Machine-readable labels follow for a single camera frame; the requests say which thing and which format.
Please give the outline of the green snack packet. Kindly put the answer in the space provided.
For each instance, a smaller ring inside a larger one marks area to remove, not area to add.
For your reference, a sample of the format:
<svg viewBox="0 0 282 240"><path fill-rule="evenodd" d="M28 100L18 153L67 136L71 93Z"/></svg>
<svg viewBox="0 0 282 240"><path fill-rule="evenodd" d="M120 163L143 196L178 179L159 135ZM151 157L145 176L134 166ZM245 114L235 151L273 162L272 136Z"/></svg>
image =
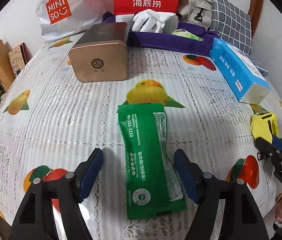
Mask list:
<svg viewBox="0 0 282 240"><path fill-rule="evenodd" d="M163 106L120 105L117 113L125 144L128 219L186 210L179 179L166 152L168 130Z"/></svg>

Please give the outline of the white cotton gloves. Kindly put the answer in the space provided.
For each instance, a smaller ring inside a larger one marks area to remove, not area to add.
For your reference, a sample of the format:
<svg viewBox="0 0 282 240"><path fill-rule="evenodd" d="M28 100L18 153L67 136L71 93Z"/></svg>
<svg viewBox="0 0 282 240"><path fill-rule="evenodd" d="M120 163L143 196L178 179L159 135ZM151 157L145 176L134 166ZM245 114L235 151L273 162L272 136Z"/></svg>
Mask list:
<svg viewBox="0 0 282 240"><path fill-rule="evenodd" d="M179 19L175 13L146 9L134 15L132 31L172 34L177 29L178 23Z"/></svg>

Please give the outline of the blue white carton box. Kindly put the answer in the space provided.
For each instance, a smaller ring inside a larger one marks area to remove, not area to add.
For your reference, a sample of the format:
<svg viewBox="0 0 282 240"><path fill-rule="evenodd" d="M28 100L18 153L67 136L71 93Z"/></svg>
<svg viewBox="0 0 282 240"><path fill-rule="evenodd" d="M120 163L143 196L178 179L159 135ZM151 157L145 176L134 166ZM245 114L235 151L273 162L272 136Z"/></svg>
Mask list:
<svg viewBox="0 0 282 240"><path fill-rule="evenodd" d="M215 38L209 55L239 102L258 105L270 93L265 78L240 49Z"/></svg>

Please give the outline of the fruit print table cloth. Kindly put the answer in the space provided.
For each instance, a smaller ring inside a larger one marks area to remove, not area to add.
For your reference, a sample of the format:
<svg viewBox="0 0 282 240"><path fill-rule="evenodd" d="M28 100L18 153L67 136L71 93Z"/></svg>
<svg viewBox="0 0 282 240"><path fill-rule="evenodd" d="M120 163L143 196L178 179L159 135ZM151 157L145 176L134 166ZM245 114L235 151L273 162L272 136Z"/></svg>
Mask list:
<svg viewBox="0 0 282 240"><path fill-rule="evenodd" d="M117 108L137 82L162 84L182 108L165 109L167 151L183 149L204 171L225 179L234 163L256 154L250 130L253 109L237 100L215 67L193 65L178 52L130 48L124 81L79 82L68 52L79 39L43 46L10 87L0 107L0 213L12 224L34 168L73 171L94 148L105 163L88 199L84 218L94 239L184 239L196 212L128 220L124 143Z"/></svg>

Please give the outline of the small green tissue pack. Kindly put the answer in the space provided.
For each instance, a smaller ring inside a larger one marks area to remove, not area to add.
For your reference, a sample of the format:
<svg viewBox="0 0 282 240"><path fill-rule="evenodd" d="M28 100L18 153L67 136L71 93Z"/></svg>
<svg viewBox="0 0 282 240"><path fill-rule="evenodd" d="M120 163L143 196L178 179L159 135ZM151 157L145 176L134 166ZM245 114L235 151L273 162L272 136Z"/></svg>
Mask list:
<svg viewBox="0 0 282 240"><path fill-rule="evenodd" d="M189 38L189 39L192 39L192 40L197 40L197 41L200 41L200 42L203 41L203 38L200 38L197 35L192 34L185 29L176 29L171 34L175 35L175 36L179 36L179 37L185 37L185 38Z"/></svg>

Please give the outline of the patterned brown book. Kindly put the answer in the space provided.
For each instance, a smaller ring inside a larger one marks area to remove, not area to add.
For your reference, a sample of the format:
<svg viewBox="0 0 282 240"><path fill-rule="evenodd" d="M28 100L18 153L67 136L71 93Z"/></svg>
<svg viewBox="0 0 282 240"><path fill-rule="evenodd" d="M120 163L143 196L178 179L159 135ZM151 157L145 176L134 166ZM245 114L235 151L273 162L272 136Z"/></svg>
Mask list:
<svg viewBox="0 0 282 240"><path fill-rule="evenodd" d="M21 43L8 52L8 59L15 77L23 70L28 60L25 53L25 43Z"/></svg>

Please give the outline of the purple towel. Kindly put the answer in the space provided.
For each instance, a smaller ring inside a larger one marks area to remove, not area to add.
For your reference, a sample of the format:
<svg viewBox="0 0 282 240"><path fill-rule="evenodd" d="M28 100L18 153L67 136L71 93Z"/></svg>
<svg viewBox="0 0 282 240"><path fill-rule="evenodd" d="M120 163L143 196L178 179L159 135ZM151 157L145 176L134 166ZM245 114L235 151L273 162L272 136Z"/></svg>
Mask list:
<svg viewBox="0 0 282 240"><path fill-rule="evenodd" d="M194 34L202 40L166 33L129 31L127 45L129 47L163 49L209 56L214 39L219 38L217 32L206 30L204 27L195 24L178 22L177 28Z"/></svg>

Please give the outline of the beige canvas bag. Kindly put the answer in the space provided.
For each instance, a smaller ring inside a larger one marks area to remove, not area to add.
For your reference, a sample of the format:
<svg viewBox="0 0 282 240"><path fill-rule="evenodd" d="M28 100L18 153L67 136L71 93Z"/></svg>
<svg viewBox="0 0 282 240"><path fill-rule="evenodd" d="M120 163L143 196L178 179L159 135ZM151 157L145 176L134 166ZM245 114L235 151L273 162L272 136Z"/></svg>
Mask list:
<svg viewBox="0 0 282 240"><path fill-rule="evenodd" d="M182 22L200 25L209 29L212 22L210 0L179 0L176 15Z"/></svg>

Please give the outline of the dark green gold tin box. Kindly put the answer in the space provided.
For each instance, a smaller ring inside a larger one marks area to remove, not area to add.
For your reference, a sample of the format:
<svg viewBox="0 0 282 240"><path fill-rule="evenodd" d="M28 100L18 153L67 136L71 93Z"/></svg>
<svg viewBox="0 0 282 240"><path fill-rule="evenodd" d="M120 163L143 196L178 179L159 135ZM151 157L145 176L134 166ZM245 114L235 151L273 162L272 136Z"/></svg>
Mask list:
<svg viewBox="0 0 282 240"><path fill-rule="evenodd" d="M68 53L77 80L125 80L128 34L126 22L102 23L88 29Z"/></svg>

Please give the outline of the white rectangular block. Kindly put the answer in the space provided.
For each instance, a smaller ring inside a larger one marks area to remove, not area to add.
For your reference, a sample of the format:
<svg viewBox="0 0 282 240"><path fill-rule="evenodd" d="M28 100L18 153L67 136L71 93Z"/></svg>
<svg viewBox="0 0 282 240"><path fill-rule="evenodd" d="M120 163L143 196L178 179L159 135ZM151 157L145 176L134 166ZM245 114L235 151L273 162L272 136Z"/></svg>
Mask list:
<svg viewBox="0 0 282 240"><path fill-rule="evenodd" d="M116 22L126 22L129 25L133 25L134 14L126 14L126 15L116 15Z"/></svg>

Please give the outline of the white Miniso plastic bag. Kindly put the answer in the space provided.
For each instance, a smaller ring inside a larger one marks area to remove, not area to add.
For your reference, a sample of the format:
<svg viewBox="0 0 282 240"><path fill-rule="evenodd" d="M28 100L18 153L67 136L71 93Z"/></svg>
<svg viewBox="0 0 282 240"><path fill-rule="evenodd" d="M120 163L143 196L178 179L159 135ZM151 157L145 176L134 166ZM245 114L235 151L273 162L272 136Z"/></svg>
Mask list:
<svg viewBox="0 0 282 240"><path fill-rule="evenodd" d="M102 0L40 0L36 14L46 43L85 31L102 22Z"/></svg>

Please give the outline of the brown wooden door frame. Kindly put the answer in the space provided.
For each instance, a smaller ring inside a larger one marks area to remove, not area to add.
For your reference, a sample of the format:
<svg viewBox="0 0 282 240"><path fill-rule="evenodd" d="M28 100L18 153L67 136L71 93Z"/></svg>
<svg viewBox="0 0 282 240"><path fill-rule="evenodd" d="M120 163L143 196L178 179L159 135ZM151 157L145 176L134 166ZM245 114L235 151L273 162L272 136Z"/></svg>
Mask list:
<svg viewBox="0 0 282 240"><path fill-rule="evenodd" d="M248 14L251 20L252 36L258 26L264 0L250 0Z"/></svg>

